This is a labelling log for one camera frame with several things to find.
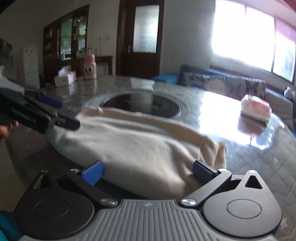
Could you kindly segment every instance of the logo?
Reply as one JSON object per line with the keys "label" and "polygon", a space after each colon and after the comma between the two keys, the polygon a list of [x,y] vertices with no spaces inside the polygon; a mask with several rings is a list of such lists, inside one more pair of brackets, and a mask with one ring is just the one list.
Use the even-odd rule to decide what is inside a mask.
{"label": "logo", "polygon": [[152,205],[153,205],[153,204],[150,203],[150,202],[147,202],[147,203],[144,204],[145,207],[150,207],[150,206],[152,206]]}
{"label": "logo", "polygon": [[24,119],[26,119],[27,121],[29,121],[29,122],[32,122],[32,123],[34,123],[34,124],[36,124],[37,123],[37,120],[35,119],[35,118],[32,118],[32,117],[30,117],[30,116],[27,116],[27,115],[25,115],[23,112],[21,112],[21,111],[19,111],[19,110],[16,110],[15,108],[11,108],[11,111],[14,113],[14,114],[16,114],[16,115],[19,115],[19,116],[21,116],[21,117],[23,117]]}

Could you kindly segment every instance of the hand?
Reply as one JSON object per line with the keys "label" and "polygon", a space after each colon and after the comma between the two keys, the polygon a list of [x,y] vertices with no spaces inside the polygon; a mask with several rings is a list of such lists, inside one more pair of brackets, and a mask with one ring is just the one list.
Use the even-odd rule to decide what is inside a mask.
{"label": "hand", "polygon": [[0,126],[0,141],[2,140],[2,138],[7,138],[9,136],[9,132],[12,125],[18,127],[19,123],[16,120],[14,120],[10,124],[10,126]]}

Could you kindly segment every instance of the white tissue box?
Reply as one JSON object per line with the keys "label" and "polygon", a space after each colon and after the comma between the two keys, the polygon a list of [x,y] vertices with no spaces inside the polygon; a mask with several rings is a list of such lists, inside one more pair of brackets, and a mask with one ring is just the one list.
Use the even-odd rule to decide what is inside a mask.
{"label": "white tissue box", "polygon": [[62,76],[56,76],[54,78],[54,82],[56,87],[61,87],[73,84],[76,81],[76,79],[76,72],[73,71]]}
{"label": "white tissue box", "polygon": [[269,103],[252,95],[245,95],[241,100],[241,114],[267,123],[271,116]]}

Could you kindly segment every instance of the teal sleeve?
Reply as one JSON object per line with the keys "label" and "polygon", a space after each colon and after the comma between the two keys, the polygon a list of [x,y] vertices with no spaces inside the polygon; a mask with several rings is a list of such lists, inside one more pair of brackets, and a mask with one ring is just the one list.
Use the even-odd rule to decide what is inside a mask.
{"label": "teal sleeve", "polygon": [[13,213],[0,211],[0,241],[17,241],[21,237]]}

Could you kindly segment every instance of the glossy tabletop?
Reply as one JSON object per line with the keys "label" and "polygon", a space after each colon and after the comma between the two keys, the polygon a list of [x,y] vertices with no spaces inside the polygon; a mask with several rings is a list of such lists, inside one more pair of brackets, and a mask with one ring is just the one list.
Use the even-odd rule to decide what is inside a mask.
{"label": "glossy tabletop", "polygon": [[[214,140],[227,144],[226,164],[233,174],[254,169],[265,180],[283,209],[279,240],[296,240],[296,138],[274,114],[267,125],[240,115],[240,102],[197,88],[168,85],[137,78],[102,76],[67,87],[47,88],[46,93],[63,100],[63,110],[75,115],[88,101],[99,105],[110,95],[151,93],[175,101],[187,123]],[[28,184],[42,169],[55,176],[76,164],[61,156],[39,133],[24,126],[7,140],[21,180]]]}

